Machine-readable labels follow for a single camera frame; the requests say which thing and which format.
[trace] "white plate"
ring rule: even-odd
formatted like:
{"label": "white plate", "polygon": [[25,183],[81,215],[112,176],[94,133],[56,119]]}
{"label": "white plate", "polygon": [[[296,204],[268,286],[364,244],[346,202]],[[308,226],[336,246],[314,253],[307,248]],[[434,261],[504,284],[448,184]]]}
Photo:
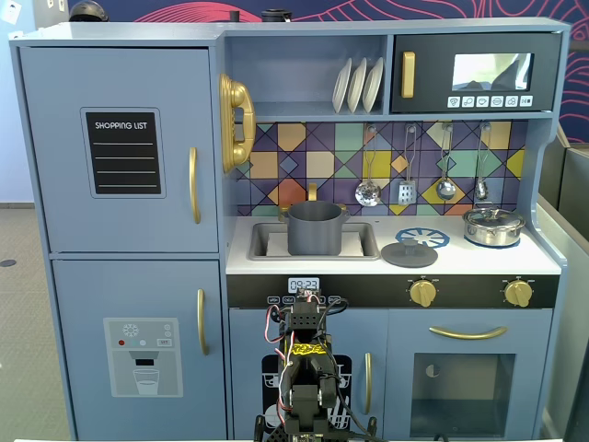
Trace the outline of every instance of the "white plate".
{"label": "white plate", "polygon": [[366,76],[366,59],[363,58],[358,69],[353,73],[350,91],[348,92],[348,107],[350,112],[356,112],[358,101],[362,95],[362,86],[364,86],[364,77]]}
{"label": "white plate", "polygon": [[380,80],[383,77],[383,68],[385,62],[383,57],[380,57],[372,68],[368,77],[366,78],[366,84],[364,85],[364,93],[362,94],[362,104],[366,113],[370,113],[372,107],[375,105],[376,94],[378,94],[378,88],[380,87]]}
{"label": "white plate", "polygon": [[348,81],[350,80],[350,72],[352,71],[352,59],[349,58],[345,66],[340,70],[338,79],[335,81],[335,88],[333,89],[333,109],[335,113],[340,113],[343,99],[346,96],[346,89],[348,88]]}

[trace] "digital clock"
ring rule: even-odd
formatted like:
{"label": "digital clock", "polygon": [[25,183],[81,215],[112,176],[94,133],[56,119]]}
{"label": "digital clock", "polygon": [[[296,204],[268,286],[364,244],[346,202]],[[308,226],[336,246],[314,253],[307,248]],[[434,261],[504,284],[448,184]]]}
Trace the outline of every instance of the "digital clock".
{"label": "digital clock", "polygon": [[319,290],[319,278],[288,278],[288,293],[296,293],[299,288]]}

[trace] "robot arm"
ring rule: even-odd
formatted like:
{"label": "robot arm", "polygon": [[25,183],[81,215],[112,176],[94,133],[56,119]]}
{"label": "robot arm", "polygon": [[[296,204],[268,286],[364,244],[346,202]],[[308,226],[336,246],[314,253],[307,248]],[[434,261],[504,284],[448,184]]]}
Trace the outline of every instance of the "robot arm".
{"label": "robot arm", "polygon": [[[329,422],[328,414],[328,409],[335,408],[338,397],[342,401],[342,396],[338,367],[331,352],[330,336],[327,335],[326,317],[330,311],[344,311],[347,302],[341,300],[341,307],[331,310],[335,303],[323,306],[318,301],[318,291],[301,289],[294,304],[280,310],[274,318],[281,324],[280,346],[283,352],[277,353],[281,356],[279,372],[282,373],[279,406],[284,411],[284,418],[280,416],[283,424],[272,434],[279,439],[288,437],[290,442],[348,440],[359,436],[335,429]],[[371,418],[369,430],[357,424],[368,437],[374,437],[375,418]],[[263,435],[263,426],[263,417],[258,416],[256,437]]]}

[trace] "colorful geometric backsplash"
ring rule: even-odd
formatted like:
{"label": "colorful geometric backsplash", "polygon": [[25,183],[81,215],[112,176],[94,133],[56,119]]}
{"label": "colorful geometric backsplash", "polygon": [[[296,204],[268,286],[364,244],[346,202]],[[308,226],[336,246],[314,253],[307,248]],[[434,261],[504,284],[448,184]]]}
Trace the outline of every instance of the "colorful geometric backsplash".
{"label": "colorful geometric backsplash", "polygon": [[[452,153],[448,177],[456,196],[441,200],[436,185],[442,176],[443,129],[441,122],[418,122],[412,179],[417,181],[417,203],[398,205],[398,186],[406,178],[403,156],[405,123],[375,124],[376,134],[364,142],[362,123],[258,124],[256,143],[249,162],[238,167],[237,208],[240,215],[276,216],[279,206],[306,199],[311,182],[318,186],[318,199],[346,204],[352,215],[462,215],[472,208],[477,173],[479,122],[453,122]],[[484,162],[489,198],[513,210],[525,153],[527,122],[492,122],[491,140],[483,135]],[[413,135],[410,134],[409,159]],[[367,177],[366,154],[375,155],[373,181],[382,189],[382,202],[362,207],[354,197],[358,184]]]}

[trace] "oven window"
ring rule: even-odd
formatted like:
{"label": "oven window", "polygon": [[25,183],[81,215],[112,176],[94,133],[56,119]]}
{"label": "oven window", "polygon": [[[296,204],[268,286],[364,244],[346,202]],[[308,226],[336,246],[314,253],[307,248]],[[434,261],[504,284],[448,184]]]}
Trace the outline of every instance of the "oven window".
{"label": "oven window", "polygon": [[411,437],[503,437],[515,355],[416,354]]}
{"label": "oven window", "polygon": [[528,90],[531,53],[458,53],[452,90]]}

